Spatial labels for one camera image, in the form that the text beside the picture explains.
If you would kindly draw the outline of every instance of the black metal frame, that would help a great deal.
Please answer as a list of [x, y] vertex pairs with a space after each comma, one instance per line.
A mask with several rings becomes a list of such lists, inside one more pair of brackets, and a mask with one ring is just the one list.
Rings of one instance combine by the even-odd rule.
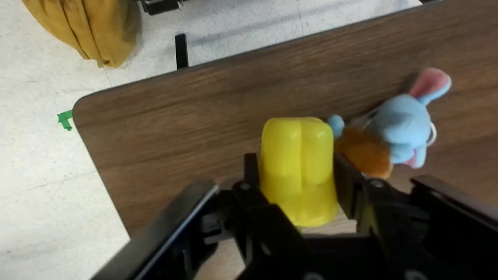
[[141, 3], [145, 12], [156, 15], [178, 9], [183, 0], [141, 0]]
[[231, 189], [186, 188], [95, 278], [194, 278], [228, 238], [246, 263], [239, 278], [498, 278], [497, 217], [439, 180], [416, 179], [405, 194], [338, 157], [338, 199], [357, 233], [302, 236], [259, 189], [257, 157], [245, 161]]

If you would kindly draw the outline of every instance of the plush bunny ear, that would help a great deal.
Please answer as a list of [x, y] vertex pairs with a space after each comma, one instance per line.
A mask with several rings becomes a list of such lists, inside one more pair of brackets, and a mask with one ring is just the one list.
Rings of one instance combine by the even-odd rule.
[[427, 68], [421, 73], [410, 95], [429, 105], [446, 95], [452, 87], [452, 77], [439, 68]]
[[340, 138], [343, 135], [343, 130], [344, 130], [344, 119], [341, 115], [330, 115], [329, 116], [329, 124], [332, 127], [332, 132], [334, 132], [334, 138]]

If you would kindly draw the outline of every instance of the tiled floor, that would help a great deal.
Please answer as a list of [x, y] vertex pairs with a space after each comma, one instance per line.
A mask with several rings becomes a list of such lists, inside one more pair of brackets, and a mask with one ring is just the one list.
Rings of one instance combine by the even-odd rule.
[[0, 1], [0, 278], [89, 278], [128, 241], [74, 129], [60, 112], [88, 93], [419, 4], [418, 0], [192, 0], [144, 14], [142, 42], [117, 70], [83, 60], [21, 1]]

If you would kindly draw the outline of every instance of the green tape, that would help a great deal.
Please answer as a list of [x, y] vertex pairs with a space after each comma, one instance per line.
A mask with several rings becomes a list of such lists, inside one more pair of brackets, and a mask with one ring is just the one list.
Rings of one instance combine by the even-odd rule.
[[72, 130], [74, 129], [72, 123], [69, 121], [71, 118], [74, 118], [74, 110], [61, 112], [58, 116], [60, 116], [60, 123], [63, 124], [63, 127], [66, 130]]

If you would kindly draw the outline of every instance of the stuffed toy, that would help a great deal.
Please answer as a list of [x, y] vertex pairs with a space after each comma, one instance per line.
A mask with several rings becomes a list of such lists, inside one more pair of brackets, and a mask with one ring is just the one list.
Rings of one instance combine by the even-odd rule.
[[348, 124], [340, 115], [332, 115], [329, 124], [337, 138], [335, 151], [369, 177], [388, 179], [394, 165], [424, 166], [427, 147], [438, 135], [427, 105], [450, 87], [447, 73], [427, 68], [410, 93], [391, 98]]

